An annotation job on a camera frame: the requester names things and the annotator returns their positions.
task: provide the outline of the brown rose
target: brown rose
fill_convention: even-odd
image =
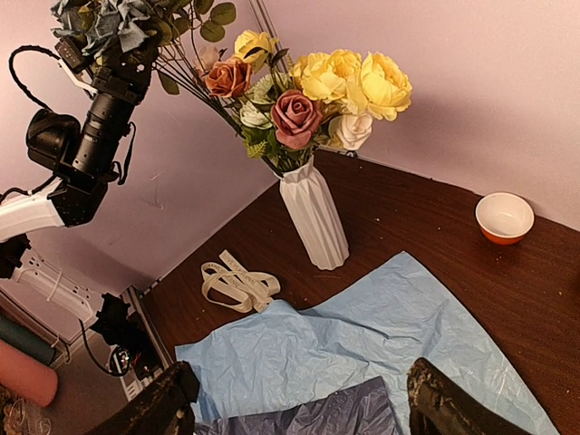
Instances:
[[[318,101],[308,100],[296,89],[284,92],[272,108],[272,120],[278,128],[275,137],[293,150],[308,144],[322,119]]]
[[[214,63],[206,85],[214,97],[241,97],[250,86],[252,67],[236,57]]]

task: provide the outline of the orange bowl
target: orange bowl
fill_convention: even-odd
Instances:
[[[498,245],[521,241],[534,226],[534,210],[524,199],[507,192],[482,198],[475,217],[483,235]]]

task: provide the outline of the pink cylinder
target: pink cylinder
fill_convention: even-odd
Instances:
[[[56,372],[0,340],[0,383],[38,406],[51,404],[58,389]]]

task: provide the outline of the beige strap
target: beige strap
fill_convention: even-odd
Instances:
[[[201,266],[204,281],[201,293],[212,304],[222,305],[240,313],[248,313],[252,308],[262,312],[272,302],[271,296],[280,292],[280,283],[275,276],[263,272],[248,272],[227,251],[222,252],[219,259],[230,270],[214,262]],[[239,304],[224,304],[211,299],[209,290],[212,288],[238,301]]]

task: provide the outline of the wooden table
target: wooden table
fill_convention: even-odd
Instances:
[[[239,319],[208,303],[200,266],[228,249],[249,270],[277,276],[277,295],[303,309],[335,295],[405,250],[474,315],[564,434],[580,433],[580,233],[538,217],[516,246],[479,232],[479,196],[395,169],[321,152],[351,256],[312,266],[273,186],[145,296],[164,344],[194,343]]]

